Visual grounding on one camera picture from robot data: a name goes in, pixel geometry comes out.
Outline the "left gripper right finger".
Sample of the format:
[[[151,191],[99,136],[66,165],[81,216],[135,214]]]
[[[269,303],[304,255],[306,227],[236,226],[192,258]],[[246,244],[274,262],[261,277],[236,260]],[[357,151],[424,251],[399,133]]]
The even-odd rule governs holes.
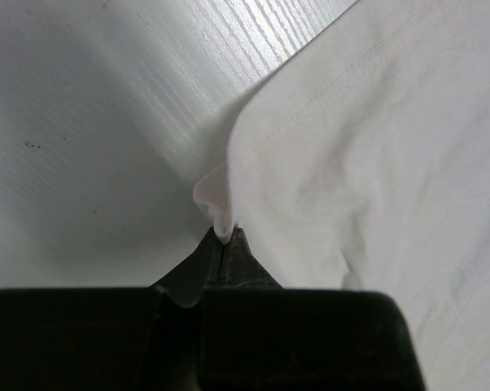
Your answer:
[[[282,286],[253,257],[243,229],[235,227],[223,246],[218,286],[232,288],[281,289]]]

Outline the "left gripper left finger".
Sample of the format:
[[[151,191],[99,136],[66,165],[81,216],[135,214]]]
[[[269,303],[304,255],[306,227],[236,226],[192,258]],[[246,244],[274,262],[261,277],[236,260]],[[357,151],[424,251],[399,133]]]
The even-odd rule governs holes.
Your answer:
[[[203,290],[217,282],[222,256],[223,244],[211,227],[194,252],[151,288],[166,294],[175,305],[191,308],[198,304]]]

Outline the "white green-sleeved t-shirt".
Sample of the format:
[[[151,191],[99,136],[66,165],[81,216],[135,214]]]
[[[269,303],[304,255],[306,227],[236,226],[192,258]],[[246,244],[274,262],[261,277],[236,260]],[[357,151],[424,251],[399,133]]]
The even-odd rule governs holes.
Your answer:
[[[431,390],[490,390],[490,1],[359,1],[193,190],[282,285],[378,290]]]

